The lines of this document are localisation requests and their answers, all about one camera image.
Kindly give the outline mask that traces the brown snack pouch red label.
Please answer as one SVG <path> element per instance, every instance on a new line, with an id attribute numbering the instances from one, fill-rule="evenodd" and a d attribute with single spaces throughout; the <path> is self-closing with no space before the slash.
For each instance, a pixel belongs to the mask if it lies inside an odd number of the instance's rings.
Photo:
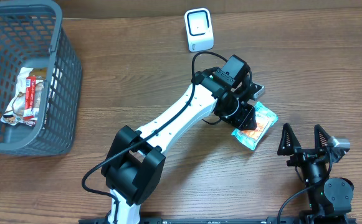
<path id="1" fill-rule="evenodd" d="M 21 68 L 17 76 L 15 94 L 1 116 L 2 123 L 11 126 L 37 124 L 46 75 L 46 68 Z"/>

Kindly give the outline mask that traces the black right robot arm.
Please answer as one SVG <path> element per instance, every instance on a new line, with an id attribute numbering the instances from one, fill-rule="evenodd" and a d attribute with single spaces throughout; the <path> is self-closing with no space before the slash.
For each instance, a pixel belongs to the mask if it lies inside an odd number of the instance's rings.
<path id="1" fill-rule="evenodd" d="M 314 127 L 315 145 L 304 149 L 291 125 L 282 129 L 277 154 L 288 156 L 287 166 L 294 167 L 305 188 L 290 196 L 280 207 L 277 223 L 355 223 L 348 218 L 352 211 L 351 201 L 355 189 L 347 178 L 331 177 L 333 165 L 339 162 L 351 148 L 346 138 L 329 135 L 319 124 Z M 282 218 L 286 205 L 302 194 L 307 194 L 310 208 L 302 210 L 297 217 Z"/>

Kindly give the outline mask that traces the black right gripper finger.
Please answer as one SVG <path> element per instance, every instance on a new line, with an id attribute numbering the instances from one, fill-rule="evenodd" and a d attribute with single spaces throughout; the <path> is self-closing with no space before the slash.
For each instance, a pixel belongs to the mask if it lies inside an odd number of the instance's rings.
<path id="1" fill-rule="evenodd" d="M 283 125 L 282 137 L 277 151 L 278 156 L 291 156 L 301 149 L 301 145 L 288 123 Z"/>
<path id="2" fill-rule="evenodd" d="M 331 136 L 319 125 L 314 126 L 315 149 L 324 149 L 328 146 L 328 140 Z"/>

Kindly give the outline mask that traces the light green wipes packet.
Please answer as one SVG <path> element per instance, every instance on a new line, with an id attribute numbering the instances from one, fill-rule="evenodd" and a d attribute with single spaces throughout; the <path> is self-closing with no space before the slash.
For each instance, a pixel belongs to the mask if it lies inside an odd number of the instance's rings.
<path id="1" fill-rule="evenodd" d="M 264 137 L 268 129 L 273 126 L 279 117 L 261 102 L 257 102 L 254 106 L 255 121 L 257 127 L 254 130 L 241 131 L 233 130 L 231 133 L 242 145 L 254 151 L 259 141 Z"/>

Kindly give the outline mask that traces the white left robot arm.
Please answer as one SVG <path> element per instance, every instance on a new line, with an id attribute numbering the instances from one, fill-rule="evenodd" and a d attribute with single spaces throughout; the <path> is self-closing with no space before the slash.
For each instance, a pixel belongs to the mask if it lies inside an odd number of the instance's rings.
<path id="1" fill-rule="evenodd" d="M 150 123 L 121 128 L 101 169 L 112 198 L 105 223 L 140 222 L 140 205 L 158 185 L 167 151 L 198 121 L 215 114 L 238 130 L 254 130 L 255 109 L 248 101 L 264 93 L 248 64 L 232 55 L 221 68 L 193 71 L 182 97 Z"/>

